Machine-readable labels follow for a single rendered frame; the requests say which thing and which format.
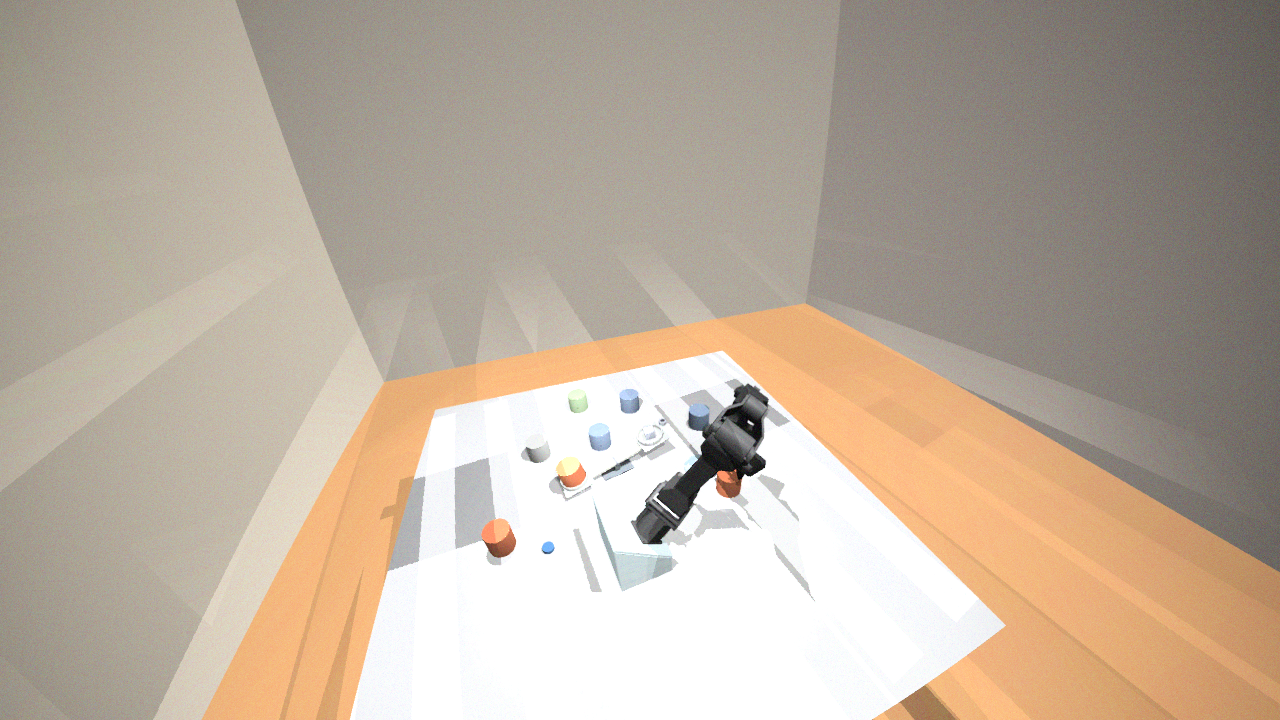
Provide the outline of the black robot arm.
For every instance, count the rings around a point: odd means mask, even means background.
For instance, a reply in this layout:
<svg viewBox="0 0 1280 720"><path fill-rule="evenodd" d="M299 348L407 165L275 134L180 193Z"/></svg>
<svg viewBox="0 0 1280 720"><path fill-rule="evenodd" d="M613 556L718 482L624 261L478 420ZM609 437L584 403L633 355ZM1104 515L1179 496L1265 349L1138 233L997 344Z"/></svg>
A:
<svg viewBox="0 0 1280 720"><path fill-rule="evenodd" d="M733 404L724 407L705 432L707 439L700 446L701 456L696 462L685 474L677 471L669 480L659 482L645 498L645 509L636 520L630 520L643 544L662 544L663 536L671 528L677 530L692 509L700 488L717 471L733 471L745 466L756 454L765 437L764 419L771 413L767 409L769 398L762 395L758 386L750 384L737 387L733 393ZM660 506L655 496L678 518Z"/></svg>

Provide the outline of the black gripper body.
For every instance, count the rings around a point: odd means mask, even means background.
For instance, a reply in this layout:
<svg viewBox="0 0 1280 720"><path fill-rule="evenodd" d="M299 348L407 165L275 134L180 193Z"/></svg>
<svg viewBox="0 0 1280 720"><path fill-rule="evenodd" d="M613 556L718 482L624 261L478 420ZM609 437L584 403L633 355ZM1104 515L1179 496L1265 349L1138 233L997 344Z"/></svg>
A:
<svg viewBox="0 0 1280 720"><path fill-rule="evenodd" d="M704 436L704 434L705 434L705 432L708 430L709 427L710 425L704 427L703 430L701 430L701 437L704 437L705 439L707 439L707 436ZM746 477L753 477L758 471L762 471L762 469L764 469L764 468L765 468L765 459L762 457L759 454L755 454L754 457L751 459L751 461L748 462L748 465L739 466L740 471L744 471L746 474Z"/></svg>

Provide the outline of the green cylinder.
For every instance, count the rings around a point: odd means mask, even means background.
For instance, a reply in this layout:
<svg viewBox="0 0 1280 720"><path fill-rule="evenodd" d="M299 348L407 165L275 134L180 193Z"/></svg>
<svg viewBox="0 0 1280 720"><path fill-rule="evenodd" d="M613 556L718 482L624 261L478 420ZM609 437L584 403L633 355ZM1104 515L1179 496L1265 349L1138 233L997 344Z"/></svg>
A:
<svg viewBox="0 0 1280 720"><path fill-rule="evenodd" d="M588 397L584 389L572 389L568 401L572 413L582 414L588 410Z"/></svg>

